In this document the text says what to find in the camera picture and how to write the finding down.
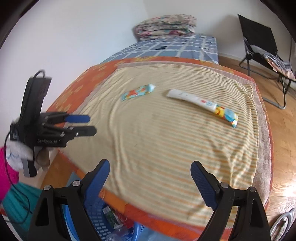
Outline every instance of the colorful toothpaste tube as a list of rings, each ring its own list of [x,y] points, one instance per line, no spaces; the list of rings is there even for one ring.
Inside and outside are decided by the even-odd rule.
[[[131,98],[136,97],[136,96],[149,94],[154,90],[154,88],[155,88],[155,85],[153,85],[153,84],[140,86],[139,88],[137,88],[135,90],[125,92],[121,96],[121,101],[124,101],[126,99],[131,99]]]
[[[168,92],[167,97],[185,100],[196,104],[218,116],[230,122],[232,127],[236,127],[238,121],[238,115],[234,113],[232,110],[225,108],[223,106],[218,105],[217,103],[211,102],[209,100],[205,100],[196,95],[186,93],[181,90],[172,89]]]

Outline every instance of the folded quilt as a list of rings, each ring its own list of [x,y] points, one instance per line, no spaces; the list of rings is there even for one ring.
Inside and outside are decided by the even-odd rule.
[[[186,14],[164,15],[147,19],[135,27],[140,40],[191,36],[195,33],[196,18]]]
[[[279,72],[285,77],[295,80],[292,65],[289,61],[283,61],[278,56],[275,56],[258,46],[250,45],[250,47],[254,53],[262,55],[275,72]]]

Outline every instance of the wooden floor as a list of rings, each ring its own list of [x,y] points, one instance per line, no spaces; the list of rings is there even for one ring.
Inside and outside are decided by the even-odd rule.
[[[219,57],[219,64],[247,74],[238,66],[239,61]],[[283,105],[280,83],[251,73],[263,97]],[[283,212],[296,206],[296,97],[294,91],[287,94],[287,107],[280,110],[265,102],[274,141],[274,176],[271,198],[267,209],[270,224]]]

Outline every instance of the blue basket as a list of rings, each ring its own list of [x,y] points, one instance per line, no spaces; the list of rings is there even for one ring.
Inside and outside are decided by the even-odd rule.
[[[87,209],[87,214],[90,218],[90,220],[92,221],[98,235],[101,237],[101,239],[104,241],[106,239],[106,236],[109,235],[110,233],[113,232],[113,228],[110,226],[110,224],[108,223],[107,219],[105,218],[105,215],[102,211],[102,209],[106,206],[106,203],[100,199],[99,197],[95,200],[94,205],[90,206]],[[79,241],[78,235],[76,233],[70,212],[69,212],[69,208],[68,205],[65,205],[65,209],[64,209],[64,215],[65,215],[65,219],[66,219],[66,223],[68,225],[68,228],[71,232],[71,234],[73,235],[73,237]],[[137,241],[138,236],[141,232],[141,230],[143,229],[143,227],[141,225],[139,225],[138,223],[134,224],[134,230],[132,234],[126,235],[123,238],[123,241]]]

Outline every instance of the orange blanket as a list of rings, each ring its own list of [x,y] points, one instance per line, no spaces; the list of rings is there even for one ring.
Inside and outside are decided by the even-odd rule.
[[[214,63],[186,59],[186,58],[175,58],[175,57],[144,57],[144,58],[127,58],[123,60],[111,61],[104,64],[99,64],[89,68],[85,71],[79,78],[77,78],[61,95],[60,97],[50,106],[48,111],[66,111],[72,113],[85,101],[85,98],[90,95],[90,93],[101,84],[101,82],[106,79],[112,72],[114,72],[119,64],[138,62],[138,61],[175,61],[175,62],[186,62],[193,64],[200,64],[215,69],[220,69],[237,76],[240,76],[244,79],[254,81],[251,77],[240,73],[238,71],[223,67]],[[262,104],[264,112],[267,117],[264,104]],[[273,165],[273,141],[270,133],[271,141],[271,157]],[[69,166],[72,167],[72,170],[77,173],[80,178],[84,177],[84,173],[70,163],[68,158],[61,153],[58,154],[56,158],[60,158],[66,162],[69,162]],[[152,216],[133,205],[126,203],[125,201],[119,199],[114,194],[109,191],[102,189],[100,197],[108,203],[113,208],[117,209],[119,212],[128,216],[129,218],[137,221],[145,226],[156,230],[158,232],[164,233],[168,236],[175,237],[181,240],[194,240],[200,236],[204,227],[191,226],[183,223],[177,223],[172,221],[167,221],[160,219],[158,217]],[[222,239],[227,240],[230,234],[230,230],[226,230]]]

